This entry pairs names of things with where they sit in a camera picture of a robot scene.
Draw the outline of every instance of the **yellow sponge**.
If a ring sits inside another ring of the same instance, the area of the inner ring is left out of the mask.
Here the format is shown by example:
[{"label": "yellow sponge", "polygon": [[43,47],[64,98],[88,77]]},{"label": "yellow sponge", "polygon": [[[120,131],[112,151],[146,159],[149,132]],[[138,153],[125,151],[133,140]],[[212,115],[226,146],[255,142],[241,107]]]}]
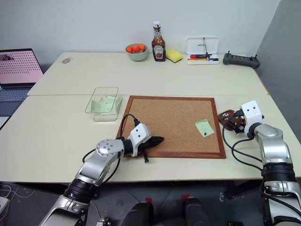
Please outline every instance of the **yellow sponge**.
[{"label": "yellow sponge", "polygon": [[182,53],[178,52],[174,49],[166,50],[166,58],[171,60],[174,63],[177,63],[178,61],[182,60],[183,55]]}]

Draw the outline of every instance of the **wooden frame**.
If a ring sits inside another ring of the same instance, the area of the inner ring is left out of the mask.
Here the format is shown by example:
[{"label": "wooden frame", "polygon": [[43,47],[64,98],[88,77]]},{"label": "wooden frame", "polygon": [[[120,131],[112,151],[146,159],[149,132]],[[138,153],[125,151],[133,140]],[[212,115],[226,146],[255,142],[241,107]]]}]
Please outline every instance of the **wooden frame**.
[{"label": "wooden frame", "polygon": [[[126,110],[124,115],[130,113],[133,101],[135,99],[154,99],[154,100],[194,100],[194,101],[210,101],[211,102],[211,108],[212,108],[212,114],[214,119],[214,130],[215,133],[212,134],[212,136],[216,136],[219,152],[163,152],[163,151],[157,151],[155,147],[151,148],[148,152],[149,157],[165,157],[165,158],[216,158],[216,159],[225,159],[226,154],[224,150],[224,145],[222,141],[222,135],[221,130],[219,126],[218,121],[218,115],[215,107],[215,101],[214,98],[202,98],[202,97],[148,97],[148,96],[130,96]],[[127,128],[127,120],[125,120],[124,123],[124,131],[126,131]]]}]

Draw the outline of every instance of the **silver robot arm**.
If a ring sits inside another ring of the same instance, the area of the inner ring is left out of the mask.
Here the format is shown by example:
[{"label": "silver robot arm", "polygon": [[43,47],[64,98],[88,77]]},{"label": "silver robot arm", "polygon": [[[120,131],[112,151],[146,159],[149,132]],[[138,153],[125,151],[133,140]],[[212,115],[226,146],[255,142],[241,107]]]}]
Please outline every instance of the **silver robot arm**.
[{"label": "silver robot arm", "polygon": [[289,148],[283,141],[282,130],[264,124],[255,101],[242,105],[241,110],[246,120],[245,133],[249,138],[254,137],[260,147],[265,225],[300,225],[301,216],[297,211],[301,211],[301,189],[296,182],[293,162]]},{"label": "silver robot arm", "polygon": [[138,154],[138,146],[151,138],[148,127],[140,123],[127,140],[107,139],[96,145],[68,189],[60,195],[39,226],[81,226],[89,203],[109,172],[110,165],[125,154]]}]

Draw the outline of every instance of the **green bowl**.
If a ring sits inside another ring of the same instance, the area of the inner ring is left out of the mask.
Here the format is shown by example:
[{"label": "green bowl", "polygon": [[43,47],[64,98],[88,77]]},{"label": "green bowl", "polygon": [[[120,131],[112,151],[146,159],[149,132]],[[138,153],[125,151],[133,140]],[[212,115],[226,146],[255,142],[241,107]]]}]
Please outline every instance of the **green bowl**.
[{"label": "green bowl", "polygon": [[[134,43],[134,44],[131,44],[131,45],[128,45],[127,47],[129,46],[134,46],[134,45],[139,45],[140,43]],[[129,53],[127,52],[127,47],[126,47],[126,53],[127,55],[134,61],[142,61],[144,60],[147,56],[148,56],[148,48],[147,46],[145,45],[145,51],[142,52],[142,53]]]}]

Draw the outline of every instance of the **black remote control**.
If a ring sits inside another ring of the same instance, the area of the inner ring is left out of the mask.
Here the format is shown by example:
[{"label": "black remote control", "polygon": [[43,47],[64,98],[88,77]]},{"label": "black remote control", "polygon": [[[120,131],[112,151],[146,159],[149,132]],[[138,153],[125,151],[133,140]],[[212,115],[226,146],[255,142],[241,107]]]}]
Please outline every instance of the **black remote control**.
[{"label": "black remote control", "polygon": [[257,55],[255,57],[232,55],[230,51],[228,51],[228,53],[224,55],[224,59],[222,60],[222,62],[224,63],[224,65],[247,65],[255,69],[260,65],[260,62],[256,57]]}]

